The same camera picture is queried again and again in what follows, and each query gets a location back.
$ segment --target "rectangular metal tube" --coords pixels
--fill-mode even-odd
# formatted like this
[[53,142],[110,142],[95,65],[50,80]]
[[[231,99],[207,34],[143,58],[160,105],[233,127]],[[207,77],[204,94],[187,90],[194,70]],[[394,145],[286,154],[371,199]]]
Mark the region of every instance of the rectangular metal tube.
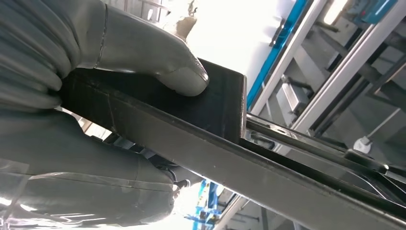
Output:
[[[397,217],[404,213],[400,206],[368,195],[370,200],[377,202],[370,206],[345,195],[340,189],[323,184],[334,182],[346,186],[334,178],[318,182],[302,174],[317,174],[315,170],[284,156],[274,155],[288,161],[292,164],[290,167],[299,166],[304,170],[296,172],[102,83],[92,84],[85,80],[76,78],[67,86],[74,89],[74,93],[64,98],[67,109],[83,117],[92,117],[93,122],[103,127],[114,124],[115,132],[122,137],[302,226],[314,230],[406,229],[406,222]],[[83,105],[107,107],[110,113],[95,115],[95,107],[89,109]]]

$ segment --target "blue metal beam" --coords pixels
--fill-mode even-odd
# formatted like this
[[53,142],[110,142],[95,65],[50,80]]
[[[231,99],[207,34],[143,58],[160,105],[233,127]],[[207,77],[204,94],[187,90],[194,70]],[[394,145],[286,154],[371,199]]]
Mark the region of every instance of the blue metal beam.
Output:
[[296,0],[291,13],[289,14],[288,18],[286,19],[286,23],[276,39],[275,45],[272,47],[271,52],[269,53],[267,59],[265,60],[264,64],[262,65],[261,70],[257,78],[255,79],[254,84],[252,85],[251,90],[247,96],[247,109],[250,108],[251,104],[253,103],[255,96],[258,94],[259,89],[261,88],[262,83],[264,82],[269,70],[271,69],[272,65],[275,64],[275,60],[278,55],[281,53],[282,47],[285,46],[290,34],[294,26],[296,25],[297,21],[299,20],[300,15],[302,14],[305,6],[306,0]]

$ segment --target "gloved hand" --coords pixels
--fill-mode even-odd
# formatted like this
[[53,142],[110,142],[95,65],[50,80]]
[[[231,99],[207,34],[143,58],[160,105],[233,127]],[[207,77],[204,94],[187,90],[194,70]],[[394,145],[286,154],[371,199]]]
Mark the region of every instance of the gloved hand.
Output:
[[[131,226],[170,214],[171,178],[139,154],[86,136],[53,108],[61,79],[77,67],[147,73],[180,94],[200,94],[208,77],[183,41],[99,0],[0,0],[0,50],[0,159],[28,165],[27,184],[17,183],[25,193],[0,193],[30,207],[0,222]],[[55,180],[61,172],[74,177]],[[80,214],[54,217],[61,213]]]
[[179,38],[99,0],[0,1],[0,28],[0,108],[57,107],[76,67],[150,74],[185,96],[209,82]]

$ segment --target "steel beam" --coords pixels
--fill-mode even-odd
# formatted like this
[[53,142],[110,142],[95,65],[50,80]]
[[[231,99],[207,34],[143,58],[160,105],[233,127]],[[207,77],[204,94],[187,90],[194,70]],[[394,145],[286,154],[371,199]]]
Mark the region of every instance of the steel beam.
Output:
[[[323,38],[324,41],[326,41],[336,51],[338,51],[341,56],[345,57],[348,55],[349,51],[339,42],[330,37],[326,32],[324,32],[320,28],[317,28],[316,31],[320,35],[320,37]],[[381,77],[380,72],[374,67],[370,66],[368,63],[363,64],[358,70],[358,73],[371,83],[376,82]]]
[[406,209],[395,203],[255,144],[259,149],[252,152],[250,142],[245,142],[247,148],[236,145],[100,82],[83,76],[73,82],[67,87],[74,91],[64,98],[67,109],[89,118],[95,107],[84,105],[108,107],[109,113],[96,114],[92,121],[103,127],[114,124],[122,137],[302,226],[406,229]]
[[380,88],[395,78],[406,66],[406,55],[403,55],[373,86],[369,89],[369,93],[376,94]]

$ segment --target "blue frame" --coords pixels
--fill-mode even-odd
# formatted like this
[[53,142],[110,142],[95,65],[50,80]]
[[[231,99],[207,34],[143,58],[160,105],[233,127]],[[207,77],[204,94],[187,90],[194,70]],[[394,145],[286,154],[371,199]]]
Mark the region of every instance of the blue frame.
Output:
[[[207,180],[203,180],[200,185],[200,190],[198,193],[198,197],[203,195],[203,190],[206,188],[207,183],[209,183],[209,191],[207,196],[207,205],[205,207],[196,207],[195,215],[188,215],[185,218],[193,220],[193,227],[192,230],[197,230],[199,224],[204,224],[208,229],[211,229],[214,225],[210,223],[210,219],[216,215],[221,215],[221,211],[217,210],[217,203],[218,203],[218,196],[217,196],[217,188],[218,185],[213,182],[208,182]],[[200,212],[208,213],[205,219],[200,219]]]
[[286,19],[286,23],[281,31],[281,34],[276,39],[275,45],[273,46],[271,52],[269,53],[267,59],[265,60],[264,64],[262,65],[261,70],[257,78],[255,79],[254,84],[252,85],[251,90],[247,96],[247,109],[251,107],[255,97],[257,96],[259,89],[261,88],[262,83],[264,82],[269,70],[271,69],[272,65],[275,64],[275,60],[278,55],[281,53],[282,47],[285,46],[286,41],[289,38],[289,35],[292,33],[294,26],[296,25],[297,21],[299,20],[300,15],[302,14],[307,1],[306,0],[296,0],[291,13],[289,14],[288,18]]

